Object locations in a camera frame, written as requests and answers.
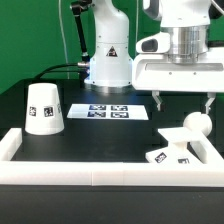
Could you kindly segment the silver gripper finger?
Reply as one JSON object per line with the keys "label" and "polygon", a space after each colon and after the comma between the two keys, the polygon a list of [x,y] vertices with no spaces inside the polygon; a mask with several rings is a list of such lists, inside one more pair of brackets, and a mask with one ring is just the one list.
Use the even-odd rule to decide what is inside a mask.
{"label": "silver gripper finger", "polygon": [[207,94],[207,101],[205,103],[205,113],[208,114],[211,110],[211,105],[216,99],[216,94],[214,92],[209,92]]}
{"label": "silver gripper finger", "polygon": [[159,91],[153,91],[152,92],[152,97],[154,99],[154,101],[156,102],[157,105],[157,110],[158,111],[163,111],[165,108],[165,104],[160,96],[160,92]]}

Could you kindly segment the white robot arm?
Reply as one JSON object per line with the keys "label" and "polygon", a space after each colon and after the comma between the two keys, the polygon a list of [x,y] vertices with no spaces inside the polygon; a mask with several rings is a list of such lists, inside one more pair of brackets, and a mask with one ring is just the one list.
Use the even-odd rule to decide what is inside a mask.
{"label": "white robot arm", "polygon": [[160,93],[205,92],[207,105],[224,93],[224,46],[207,40],[213,0],[143,0],[143,10],[160,22],[160,32],[136,43],[128,53],[129,20],[112,0],[93,0],[96,50],[85,84],[97,91],[120,92],[132,86]]}

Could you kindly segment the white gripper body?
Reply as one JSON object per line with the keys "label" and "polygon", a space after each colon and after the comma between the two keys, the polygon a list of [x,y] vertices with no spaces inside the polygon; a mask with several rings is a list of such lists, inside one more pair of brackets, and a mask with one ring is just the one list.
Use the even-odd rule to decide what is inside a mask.
{"label": "white gripper body", "polygon": [[132,68],[132,85],[137,90],[172,92],[224,92],[224,46],[212,42],[207,52],[198,54],[193,63],[173,62],[168,51],[167,33],[137,42]]}

